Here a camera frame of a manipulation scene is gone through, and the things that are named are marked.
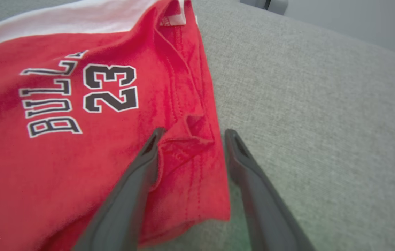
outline white trim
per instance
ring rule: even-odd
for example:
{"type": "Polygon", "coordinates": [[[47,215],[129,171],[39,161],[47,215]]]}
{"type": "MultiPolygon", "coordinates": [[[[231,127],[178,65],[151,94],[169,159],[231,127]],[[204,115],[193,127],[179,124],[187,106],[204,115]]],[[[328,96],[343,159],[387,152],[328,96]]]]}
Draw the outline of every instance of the white trim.
{"type": "MultiPolygon", "coordinates": [[[[0,22],[0,43],[34,35],[129,31],[157,1],[82,0],[30,11],[0,22]]],[[[178,1],[181,14],[170,18],[175,25],[184,25],[184,0],[178,1]]]]}

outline gray couch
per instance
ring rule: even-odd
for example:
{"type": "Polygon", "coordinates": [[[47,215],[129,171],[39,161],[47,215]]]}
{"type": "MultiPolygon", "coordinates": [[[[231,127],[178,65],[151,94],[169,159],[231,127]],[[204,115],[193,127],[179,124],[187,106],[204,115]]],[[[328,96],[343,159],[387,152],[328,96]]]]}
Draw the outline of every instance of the gray couch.
{"type": "MultiPolygon", "coordinates": [[[[0,19],[57,5],[0,0],[0,19]]],[[[395,250],[395,53],[232,0],[193,0],[221,133],[234,128],[319,251],[395,250]]],[[[153,250],[249,250],[232,219],[153,250]]]]}

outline red shirt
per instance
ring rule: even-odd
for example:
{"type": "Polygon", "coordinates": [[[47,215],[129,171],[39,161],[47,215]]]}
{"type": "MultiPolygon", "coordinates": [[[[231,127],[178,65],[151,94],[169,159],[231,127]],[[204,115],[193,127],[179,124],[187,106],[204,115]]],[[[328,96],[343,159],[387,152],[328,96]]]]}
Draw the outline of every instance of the red shirt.
{"type": "Polygon", "coordinates": [[[0,250],[67,250],[156,127],[140,245],[230,215],[189,1],[84,0],[0,22],[0,250]]]}

